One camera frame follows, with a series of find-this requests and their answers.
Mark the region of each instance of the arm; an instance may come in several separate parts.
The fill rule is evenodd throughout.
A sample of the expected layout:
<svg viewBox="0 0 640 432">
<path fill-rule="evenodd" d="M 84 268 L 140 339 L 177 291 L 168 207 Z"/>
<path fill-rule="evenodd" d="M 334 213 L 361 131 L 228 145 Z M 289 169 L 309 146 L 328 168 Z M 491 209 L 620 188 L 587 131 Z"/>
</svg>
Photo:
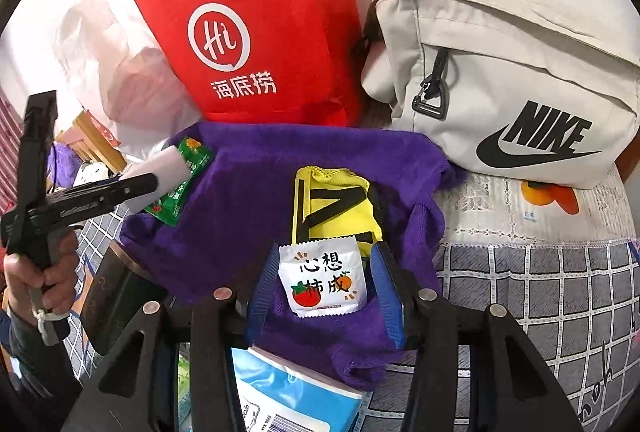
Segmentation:
<svg viewBox="0 0 640 432">
<path fill-rule="evenodd" d="M 22 379 L 18 394 L 22 401 L 52 430 L 59 430 L 81 391 L 74 377 L 65 346 L 60 343 L 47 347 L 36 328 L 31 314 L 29 289 L 49 285 L 44 294 L 45 307 L 57 314 L 69 310 L 75 294 L 78 256 L 75 234 L 69 233 L 60 242 L 60 259 L 41 272 L 23 256 L 7 256 L 4 271 L 8 284 L 9 306 L 12 316 L 10 347 L 20 361 Z"/>
</svg>

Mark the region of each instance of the pink curtain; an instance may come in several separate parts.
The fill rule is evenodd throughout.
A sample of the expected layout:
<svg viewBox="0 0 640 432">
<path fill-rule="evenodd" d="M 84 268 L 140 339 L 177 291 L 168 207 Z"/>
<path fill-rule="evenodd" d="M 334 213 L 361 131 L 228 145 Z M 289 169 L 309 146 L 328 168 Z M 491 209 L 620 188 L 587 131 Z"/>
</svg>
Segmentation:
<svg viewBox="0 0 640 432">
<path fill-rule="evenodd" d="M 15 205 L 22 120 L 0 89 L 0 215 Z"/>
</svg>

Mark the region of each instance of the purple fabric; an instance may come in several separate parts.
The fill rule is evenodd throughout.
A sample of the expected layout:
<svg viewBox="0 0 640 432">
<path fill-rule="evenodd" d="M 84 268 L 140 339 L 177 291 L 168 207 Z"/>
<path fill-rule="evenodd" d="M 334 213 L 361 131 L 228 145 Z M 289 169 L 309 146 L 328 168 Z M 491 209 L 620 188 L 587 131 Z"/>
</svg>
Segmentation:
<svg viewBox="0 0 640 432">
<path fill-rule="evenodd" d="M 47 172 L 51 180 L 56 177 L 56 185 L 71 188 L 82 165 L 82 160 L 73 149 L 62 143 L 54 142 L 47 160 Z"/>
<path fill-rule="evenodd" d="M 291 243 L 294 178 L 308 165 L 348 168 L 375 182 L 386 242 L 424 287 L 440 291 L 432 257 L 444 218 L 432 199 L 463 179 L 427 137 L 379 129 L 198 123 L 185 136 L 216 152 L 194 178 L 176 228 L 149 214 L 125 220 L 120 240 L 156 280 L 185 302 L 228 285 L 238 268 Z M 348 385 L 372 389 L 398 360 L 367 269 L 367 306 L 335 317 L 299 318 L 278 282 L 257 345 Z"/>
</svg>

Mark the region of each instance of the barcode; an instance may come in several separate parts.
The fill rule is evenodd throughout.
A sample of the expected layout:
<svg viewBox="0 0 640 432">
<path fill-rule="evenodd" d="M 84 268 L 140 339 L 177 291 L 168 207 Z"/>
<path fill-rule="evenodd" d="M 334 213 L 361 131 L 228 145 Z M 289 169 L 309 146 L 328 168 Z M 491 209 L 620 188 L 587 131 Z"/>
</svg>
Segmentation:
<svg viewBox="0 0 640 432">
<path fill-rule="evenodd" d="M 303 427 L 289 419 L 282 417 L 278 414 L 273 416 L 271 425 L 267 432 L 313 432 L 311 428 Z"/>
</svg>

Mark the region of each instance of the white circular logo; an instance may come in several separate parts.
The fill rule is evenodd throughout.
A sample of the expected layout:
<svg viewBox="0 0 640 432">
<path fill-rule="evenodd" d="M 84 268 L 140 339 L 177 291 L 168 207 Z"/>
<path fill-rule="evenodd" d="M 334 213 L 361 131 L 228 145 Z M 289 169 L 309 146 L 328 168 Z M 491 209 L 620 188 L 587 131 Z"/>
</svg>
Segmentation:
<svg viewBox="0 0 640 432">
<path fill-rule="evenodd" d="M 196 24 L 199 19 L 207 13 L 219 13 L 226 16 L 236 26 L 241 39 L 235 40 L 233 35 L 229 33 L 224 22 L 218 22 L 216 20 L 209 23 L 209 20 L 205 20 L 203 24 L 205 43 L 204 46 L 200 48 L 196 42 Z M 189 19 L 188 35 L 189 44 L 191 44 L 193 52 L 196 53 L 196 56 L 204 65 L 209 66 L 211 69 L 231 73 L 244 66 L 249 59 L 249 53 L 251 52 L 249 30 L 246 28 L 240 16 L 223 4 L 210 2 L 196 9 Z M 242 44 L 238 62 L 235 64 L 222 64 L 218 62 L 227 52 L 236 49 L 238 44 Z"/>
</svg>

